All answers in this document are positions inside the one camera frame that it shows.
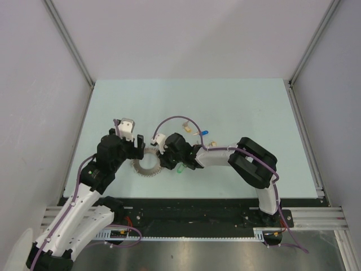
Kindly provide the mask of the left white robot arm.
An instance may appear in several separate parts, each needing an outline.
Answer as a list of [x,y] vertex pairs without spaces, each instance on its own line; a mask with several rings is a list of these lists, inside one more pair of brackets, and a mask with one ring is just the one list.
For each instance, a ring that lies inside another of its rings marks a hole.
[[30,249],[29,270],[71,270],[76,258],[106,226],[124,221],[123,203],[103,197],[127,160],[143,159],[144,137],[111,129],[101,138],[96,153],[86,158],[77,173],[76,187],[47,229]]

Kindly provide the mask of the metal ring key organizer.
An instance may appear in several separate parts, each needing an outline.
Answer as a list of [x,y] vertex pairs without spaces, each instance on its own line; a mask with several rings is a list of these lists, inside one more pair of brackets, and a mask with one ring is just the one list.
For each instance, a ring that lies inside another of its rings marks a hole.
[[134,159],[131,161],[134,171],[142,177],[154,177],[161,172],[160,159],[157,156],[157,149],[147,147],[144,149],[142,160]]

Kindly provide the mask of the green tag key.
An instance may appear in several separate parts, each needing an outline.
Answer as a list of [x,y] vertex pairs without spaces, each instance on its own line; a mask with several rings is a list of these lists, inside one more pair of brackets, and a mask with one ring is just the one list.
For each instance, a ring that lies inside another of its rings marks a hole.
[[186,165],[181,164],[177,169],[177,173],[181,174],[186,168],[187,168]]

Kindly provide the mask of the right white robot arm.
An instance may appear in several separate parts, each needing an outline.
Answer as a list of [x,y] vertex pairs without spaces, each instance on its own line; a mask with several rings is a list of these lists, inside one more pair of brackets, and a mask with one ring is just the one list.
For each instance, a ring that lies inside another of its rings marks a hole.
[[191,170],[207,167],[231,167],[251,187],[255,188],[261,222],[274,226],[280,221],[280,199],[275,191],[279,180],[277,158],[248,137],[227,147],[191,145],[179,133],[170,136],[156,134],[152,145],[157,145],[160,166],[169,170],[183,164]]

